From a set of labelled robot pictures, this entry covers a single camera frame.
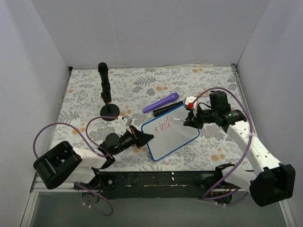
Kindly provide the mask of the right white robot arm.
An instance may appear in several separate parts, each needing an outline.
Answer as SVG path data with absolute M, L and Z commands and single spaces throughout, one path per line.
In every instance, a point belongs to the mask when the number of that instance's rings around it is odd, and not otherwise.
M 185 99 L 189 111 L 184 125 L 202 129 L 206 123 L 215 123 L 242 150 L 243 155 L 236 164 L 217 166 L 214 184 L 205 192 L 203 199 L 219 201 L 232 193 L 209 197 L 216 187 L 225 188 L 229 184 L 244 189 L 254 202 L 261 206 L 289 199 L 293 195 L 295 169 L 291 164 L 284 165 L 275 158 L 253 133 L 251 119 L 242 110 L 232 110 L 228 102 L 229 91 L 211 91 L 208 109 L 202 109 L 199 97 Z

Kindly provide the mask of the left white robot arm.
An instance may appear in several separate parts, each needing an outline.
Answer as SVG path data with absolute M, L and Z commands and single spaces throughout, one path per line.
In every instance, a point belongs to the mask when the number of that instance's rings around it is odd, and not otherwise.
M 110 133 L 98 148 L 102 156 L 63 141 L 39 157 L 33 167 L 49 190 L 65 182 L 85 183 L 90 189 L 96 189 L 101 183 L 97 169 L 110 167 L 116 161 L 115 155 L 133 146 L 141 148 L 153 138 L 154 135 L 134 126 L 122 136 Z

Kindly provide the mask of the blue framed whiteboard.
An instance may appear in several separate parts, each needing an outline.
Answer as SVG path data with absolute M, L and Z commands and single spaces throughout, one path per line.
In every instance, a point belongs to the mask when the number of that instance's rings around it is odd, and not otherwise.
M 183 122 L 188 111 L 183 105 L 153 118 L 141 126 L 143 133 L 152 134 L 154 138 L 147 143 L 153 161 L 159 161 L 199 137 L 199 129 L 187 127 Z

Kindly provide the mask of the red whiteboard marker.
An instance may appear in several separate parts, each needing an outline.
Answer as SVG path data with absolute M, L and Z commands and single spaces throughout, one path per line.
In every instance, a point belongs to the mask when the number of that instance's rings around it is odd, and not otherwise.
M 179 122 L 185 122 L 186 120 L 184 119 L 179 119 L 179 118 L 171 118 L 172 120 L 175 120 L 175 121 L 179 121 Z

